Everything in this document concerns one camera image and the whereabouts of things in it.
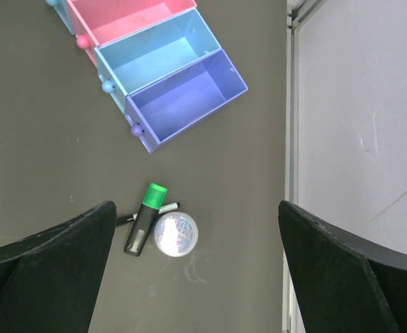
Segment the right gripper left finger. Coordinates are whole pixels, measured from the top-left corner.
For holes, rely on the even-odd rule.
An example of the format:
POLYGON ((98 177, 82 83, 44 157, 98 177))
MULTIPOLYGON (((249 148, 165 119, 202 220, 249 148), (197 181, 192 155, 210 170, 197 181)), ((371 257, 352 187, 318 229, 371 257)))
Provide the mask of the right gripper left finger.
POLYGON ((0 247, 0 332, 87 332, 116 219, 105 201, 0 247))

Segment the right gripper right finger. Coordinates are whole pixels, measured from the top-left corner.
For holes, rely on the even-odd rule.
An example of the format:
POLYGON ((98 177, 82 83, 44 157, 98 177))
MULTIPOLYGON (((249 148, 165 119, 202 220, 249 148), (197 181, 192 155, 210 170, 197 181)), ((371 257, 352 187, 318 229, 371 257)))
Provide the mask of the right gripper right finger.
POLYGON ((278 219, 307 332, 407 332, 407 254, 289 201, 278 219))

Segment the purple drawer box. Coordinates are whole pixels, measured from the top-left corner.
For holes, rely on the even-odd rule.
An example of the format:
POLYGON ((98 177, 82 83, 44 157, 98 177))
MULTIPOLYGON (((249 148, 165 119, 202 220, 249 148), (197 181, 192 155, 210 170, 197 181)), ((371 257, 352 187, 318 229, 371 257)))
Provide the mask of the purple drawer box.
POLYGON ((248 90, 225 50, 210 53, 126 97, 124 116, 149 153, 248 90))

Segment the teal blue drawer box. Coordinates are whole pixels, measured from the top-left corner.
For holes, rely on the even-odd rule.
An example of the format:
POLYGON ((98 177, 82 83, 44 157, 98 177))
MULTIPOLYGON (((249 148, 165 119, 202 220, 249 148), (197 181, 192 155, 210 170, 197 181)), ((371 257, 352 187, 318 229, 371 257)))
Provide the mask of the teal blue drawer box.
POLYGON ((124 111, 126 96, 221 49, 192 9, 94 49, 102 90, 124 111))

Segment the pink drawer box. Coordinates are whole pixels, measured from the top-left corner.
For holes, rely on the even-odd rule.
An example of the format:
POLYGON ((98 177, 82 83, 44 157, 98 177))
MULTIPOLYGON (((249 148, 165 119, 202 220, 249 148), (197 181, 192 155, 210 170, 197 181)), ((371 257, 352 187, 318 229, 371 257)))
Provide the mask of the pink drawer box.
POLYGON ((197 7, 193 0, 68 1, 76 45, 93 64, 94 49, 197 7))

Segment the light blue drawer box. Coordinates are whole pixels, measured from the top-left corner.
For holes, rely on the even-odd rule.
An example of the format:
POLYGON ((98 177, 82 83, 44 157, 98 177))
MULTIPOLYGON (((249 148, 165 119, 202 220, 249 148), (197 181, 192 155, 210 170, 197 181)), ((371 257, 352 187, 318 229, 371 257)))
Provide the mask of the light blue drawer box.
POLYGON ((74 29, 72 26, 71 15, 69 12, 69 6, 67 0, 46 0, 48 6, 51 6, 58 14, 67 30, 71 35, 74 35, 74 29))

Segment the black white pen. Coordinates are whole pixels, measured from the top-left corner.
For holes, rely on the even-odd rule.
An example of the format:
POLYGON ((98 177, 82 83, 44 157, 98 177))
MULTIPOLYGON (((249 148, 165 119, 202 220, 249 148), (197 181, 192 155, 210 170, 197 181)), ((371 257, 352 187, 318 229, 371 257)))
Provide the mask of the black white pen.
MULTIPOLYGON (((163 205, 160 209, 159 209, 159 214, 166 214, 168 212, 173 212, 178 210, 181 207, 181 204, 179 202, 173 202, 173 203, 169 203, 166 205, 163 205)), ((126 225, 127 223, 131 223, 134 222, 134 220, 136 220, 137 218, 137 213, 134 214, 129 214, 126 216, 120 216, 117 218, 116 220, 116 226, 123 226, 126 225)))

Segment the clear round clip container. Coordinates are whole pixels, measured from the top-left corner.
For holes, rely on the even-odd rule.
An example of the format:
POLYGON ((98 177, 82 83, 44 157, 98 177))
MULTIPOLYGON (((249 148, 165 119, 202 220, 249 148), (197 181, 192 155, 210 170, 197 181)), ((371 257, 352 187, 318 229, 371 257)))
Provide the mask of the clear round clip container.
POLYGON ((153 230, 158 249, 170 257, 183 257, 194 250, 199 239, 195 220, 183 212, 162 215, 153 230))

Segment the green highlighter marker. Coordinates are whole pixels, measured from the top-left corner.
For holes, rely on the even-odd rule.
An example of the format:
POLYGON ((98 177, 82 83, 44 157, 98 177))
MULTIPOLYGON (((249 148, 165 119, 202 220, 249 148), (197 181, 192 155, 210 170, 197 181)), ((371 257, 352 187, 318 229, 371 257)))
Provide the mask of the green highlighter marker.
POLYGON ((151 183, 142 200, 126 241, 124 252, 139 257, 167 195, 166 187, 151 183))

